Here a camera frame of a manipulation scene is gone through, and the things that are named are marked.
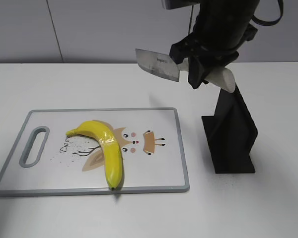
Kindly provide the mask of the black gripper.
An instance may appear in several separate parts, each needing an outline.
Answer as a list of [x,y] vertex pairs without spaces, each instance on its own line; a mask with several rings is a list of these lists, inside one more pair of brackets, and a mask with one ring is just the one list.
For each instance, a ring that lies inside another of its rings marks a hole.
[[215,66],[226,66],[238,57],[237,50],[253,40],[257,28],[249,14],[199,14],[191,34],[172,44],[170,58],[183,63],[189,58],[188,82],[193,89],[205,81]]

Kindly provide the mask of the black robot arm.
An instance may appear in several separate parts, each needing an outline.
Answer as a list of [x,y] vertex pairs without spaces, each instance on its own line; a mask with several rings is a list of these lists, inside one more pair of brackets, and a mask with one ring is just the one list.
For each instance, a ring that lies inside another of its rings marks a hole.
[[239,56],[238,48],[251,41],[257,29],[249,22],[257,0],[200,0],[193,31],[173,44],[169,56],[176,63],[189,62],[188,82],[197,89],[216,68]]

